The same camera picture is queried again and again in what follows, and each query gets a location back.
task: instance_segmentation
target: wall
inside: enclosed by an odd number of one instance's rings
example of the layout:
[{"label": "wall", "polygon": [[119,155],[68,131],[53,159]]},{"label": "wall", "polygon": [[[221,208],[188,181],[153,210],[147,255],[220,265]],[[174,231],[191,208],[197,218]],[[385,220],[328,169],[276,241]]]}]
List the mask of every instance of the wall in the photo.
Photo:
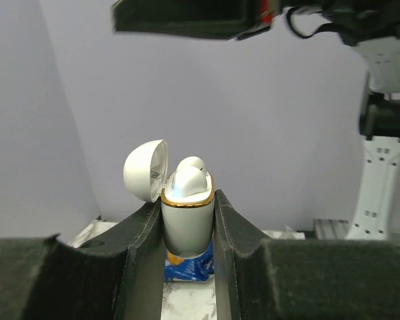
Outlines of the wall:
[{"label": "wall", "polygon": [[0,1],[0,237],[69,239],[98,214],[41,8]]},{"label": "wall", "polygon": [[[140,206],[124,188],[124,160],[166,138],[170,169],[201,156],[235,208],[262,228],[351,218],[365,68],[336,35],[298,40],[282,18],[243,42],[114,35],[110,0],[41,4],[106,216]],[[400,227],[400,192],[395,211]]]}]

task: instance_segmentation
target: bolt hole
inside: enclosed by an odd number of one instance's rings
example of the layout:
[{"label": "bolt hole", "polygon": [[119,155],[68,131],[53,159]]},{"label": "bolt hole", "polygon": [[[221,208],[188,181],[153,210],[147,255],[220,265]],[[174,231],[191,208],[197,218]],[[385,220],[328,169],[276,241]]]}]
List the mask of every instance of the bolt hole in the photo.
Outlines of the bolt hole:
[{"label": "bolt hole", "polygon": [[104,244],[105,244],[105,241],[102,241],[102,240],[91,240],[91,241],[84,242],[84,244],[82,244],[80,246],[80,248],[84,248],[84,249],[97,248],[97,247],[103,246]]}]

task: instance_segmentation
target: blue package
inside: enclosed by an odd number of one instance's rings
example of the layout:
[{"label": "blue package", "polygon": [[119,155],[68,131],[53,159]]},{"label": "blue package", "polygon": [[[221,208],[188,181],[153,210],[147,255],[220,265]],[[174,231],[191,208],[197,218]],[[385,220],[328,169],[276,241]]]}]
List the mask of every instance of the blue package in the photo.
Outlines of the blue package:
[{"label": "blue package", "polygon": [[213,274],[213,242],[206,252],[194,259],[181,259],[167,253],[165,282],[193,281],[206,282]]}]

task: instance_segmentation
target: white lid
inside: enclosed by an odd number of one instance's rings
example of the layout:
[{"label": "white lid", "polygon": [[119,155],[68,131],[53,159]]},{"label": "white lid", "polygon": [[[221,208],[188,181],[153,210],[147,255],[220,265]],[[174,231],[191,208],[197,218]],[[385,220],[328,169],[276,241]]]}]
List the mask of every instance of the white lid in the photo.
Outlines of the white lid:
[{"label": "white lid", "polygon": [[126,188],[140,200],[155,202],[167,177],[167,142],[144,143],[127,157],[123,168]]}]

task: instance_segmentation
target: gold band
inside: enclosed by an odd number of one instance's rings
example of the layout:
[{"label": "gold band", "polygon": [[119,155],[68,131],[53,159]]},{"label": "gold band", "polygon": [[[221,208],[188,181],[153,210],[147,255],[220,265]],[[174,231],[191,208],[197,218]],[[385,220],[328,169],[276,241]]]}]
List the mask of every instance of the gold band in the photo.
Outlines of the gold band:
[{"label": "gold band", "polygon": [[213,201],[213,198],[215,197],[215,180],[212,175],[211,176],[211,182],[212,182],[212,188],[211,188],[211,194],[208,196],[203,201],[200,202],[194,202],[194,203],[178,203],[178,202],[172,202],[166,198],[165,195],[165,190],[161,190],[161,202],[163,202],[165,205],[169,207],[174,207],[174,208],[198,208],[198,207],[204,207],[205,205],[210,204]]}]

